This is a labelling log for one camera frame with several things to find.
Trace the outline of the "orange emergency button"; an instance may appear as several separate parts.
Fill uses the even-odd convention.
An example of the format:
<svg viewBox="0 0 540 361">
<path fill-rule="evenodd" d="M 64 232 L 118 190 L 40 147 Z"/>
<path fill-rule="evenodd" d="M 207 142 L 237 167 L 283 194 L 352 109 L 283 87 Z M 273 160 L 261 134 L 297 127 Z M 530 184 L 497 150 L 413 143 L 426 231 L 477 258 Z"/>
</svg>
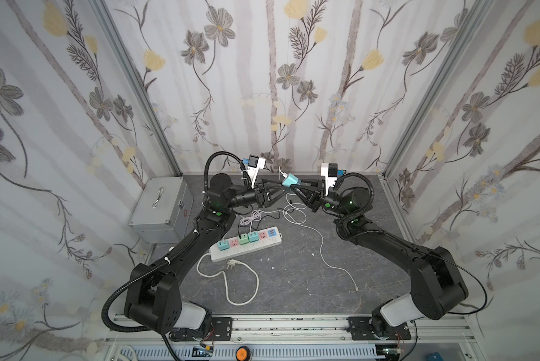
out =
<svg viewBox="0 0 540 361">
<path fill-rule="evenodd" d="M 235 352 L 235 359 L 237 361 L 251 361 L 252 360 L 252 353 L 250 349 L 246 346 L 241 346 L 236 352 Z"/>
</svg>

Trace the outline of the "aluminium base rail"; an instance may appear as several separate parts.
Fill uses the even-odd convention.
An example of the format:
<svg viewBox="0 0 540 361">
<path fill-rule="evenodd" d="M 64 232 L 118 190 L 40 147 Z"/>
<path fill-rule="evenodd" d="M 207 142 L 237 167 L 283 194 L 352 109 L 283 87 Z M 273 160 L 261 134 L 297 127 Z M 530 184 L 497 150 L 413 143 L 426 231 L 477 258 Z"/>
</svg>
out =
<svg viewBox="0 0 540 361">
<path fill-rule="evenodd" d="M 365 314 L 234 314 L 214 318 L 212 331 L 195 336 L 214 344 L 352 344 L 475 343 L 463 317 L 447 316 L 434 321 L 408 321 L 387 338 L 376 338 L 368 329 Z"/>
</svg>

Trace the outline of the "green charger with black cable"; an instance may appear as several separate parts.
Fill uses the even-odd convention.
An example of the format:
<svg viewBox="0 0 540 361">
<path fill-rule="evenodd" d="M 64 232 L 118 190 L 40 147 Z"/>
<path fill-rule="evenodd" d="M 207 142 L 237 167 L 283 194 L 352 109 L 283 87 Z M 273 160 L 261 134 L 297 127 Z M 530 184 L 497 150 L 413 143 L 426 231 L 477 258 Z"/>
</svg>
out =
<svg viewBox="0 0 540 361">
<path fill-rule="evenodd" d="M 238 243 L 240 245 L 246 245 L 249 243 L 249 238 L 248 238 L 248 235 L 247 234 L 243 234 L 243 235 L 240 235 L 238 237 Z"/>
</svg>

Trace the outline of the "white colourful power strip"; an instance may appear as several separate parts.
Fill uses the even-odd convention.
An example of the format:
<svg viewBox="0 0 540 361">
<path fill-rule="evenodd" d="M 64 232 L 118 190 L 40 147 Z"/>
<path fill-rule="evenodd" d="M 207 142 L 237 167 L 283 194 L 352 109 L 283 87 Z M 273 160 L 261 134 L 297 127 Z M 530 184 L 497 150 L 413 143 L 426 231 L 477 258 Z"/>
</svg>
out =
<svg viewBox="0 0 540 361">
<path fill-rule="evenodd" d="M 228 238 L 231 248 L 226 251 L 220 251 L 217 247 L 217 243 L 210 247 L 210 257 L 213 263 L 218 263 L 225 260 L 231 260 L 236 257 L 251 254 L 253 252 L 261 251 L 267 248 L 273 248 L 282 243 L 282 237 L 277 227 L 270 227 L 264 230 L 258 231 L 259 241 L 254 243 L 248 243 L 246 245 L 240 245 L 238 243 L 238 237 L 235 236 Z"/>
</svg>

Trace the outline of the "grey metal first-aid box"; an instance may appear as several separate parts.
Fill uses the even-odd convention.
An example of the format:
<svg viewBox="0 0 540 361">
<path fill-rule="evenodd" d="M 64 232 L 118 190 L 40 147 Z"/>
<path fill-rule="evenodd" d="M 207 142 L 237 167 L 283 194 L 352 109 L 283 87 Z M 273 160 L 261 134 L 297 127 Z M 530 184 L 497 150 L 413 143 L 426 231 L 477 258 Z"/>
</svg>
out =
<svg viewBox="0 0 540 361">
<path fill-rule="evenodd" d="M 185 236 L 193 196 L 182 177 L 154 177 L 146 183 L 129 226 L 149 244 L 174 244 Z"/>
</svg>

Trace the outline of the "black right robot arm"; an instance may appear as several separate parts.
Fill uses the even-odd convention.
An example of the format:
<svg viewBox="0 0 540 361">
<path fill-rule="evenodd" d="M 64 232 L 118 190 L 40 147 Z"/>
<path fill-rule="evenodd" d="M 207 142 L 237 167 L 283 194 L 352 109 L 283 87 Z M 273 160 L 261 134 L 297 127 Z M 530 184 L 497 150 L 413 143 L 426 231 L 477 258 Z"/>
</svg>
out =
<svg viewBox="0 0 540 361">
<path fill-rule="evenodd" d="M 440 320 L 454 314 L 454 309 L 468 298 L 463 279 L 467 271 L 456 264 L 449 250 L 408 242 L 366 217 L 375 198 L 372 182 L 366 176 L 344 174 L 331 187 L 324 180 L 301 180 L 290 189 L 312 211 L 322 210 L 333 216 L 340 239 L 374 251 L 408 274 L 409 293 L 372 312 L 369 329 L 377 338 L 390 337 L 408 321 L 424 317 Z"/>
</svg>

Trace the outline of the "teal charger with cable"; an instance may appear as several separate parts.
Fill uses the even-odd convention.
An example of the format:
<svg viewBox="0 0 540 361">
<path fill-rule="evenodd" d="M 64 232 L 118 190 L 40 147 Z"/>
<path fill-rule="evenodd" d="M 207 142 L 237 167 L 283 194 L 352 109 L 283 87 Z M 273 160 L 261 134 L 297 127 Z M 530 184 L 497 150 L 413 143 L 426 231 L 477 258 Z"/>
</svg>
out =
<svg viewBox="0 0 540 361">
<path fill-rule="evenodd" d="M 217 247 L 220 251 L 226 251 L 226 250 L 229 250 L 231 248 L 230 246 L 230 242 L 226 239 L 223 239 L 223 240 L 220 240 L 219 242 L 217 242 Z"/>
</svg>

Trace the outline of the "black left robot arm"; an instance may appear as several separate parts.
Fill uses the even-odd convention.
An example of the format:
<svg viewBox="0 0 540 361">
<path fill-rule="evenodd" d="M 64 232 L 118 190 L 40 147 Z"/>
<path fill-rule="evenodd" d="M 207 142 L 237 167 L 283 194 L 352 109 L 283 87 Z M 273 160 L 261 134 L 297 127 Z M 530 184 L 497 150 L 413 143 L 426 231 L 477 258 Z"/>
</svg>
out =
<svg viewBox="0 0 540 361">
<path fill-rule="evenodd" d="M 238 161 L 243 184 L 236 186 L 228 174 L 209 175 L 210 165 L 223 152 L 213 153 L 204 168 L 202 210 L 193 221 L 193 230 L 160 260 L 139 264 L 127 283 L 106 300 L 101 319 L 115 332 L 154 331 L 167 336 L 182 330 L 193 338 L 206 337 L 213 329 L 211 312 L 181 299 L 181 285 L 190 269 L 211 246 L 221 241 L 236 219 L 235 209 L 257 205 L 268 208 L 300 180 L 289 174 L 282 181 L 255 175 L 261 167 L 258 156 Z"/>
</svg>

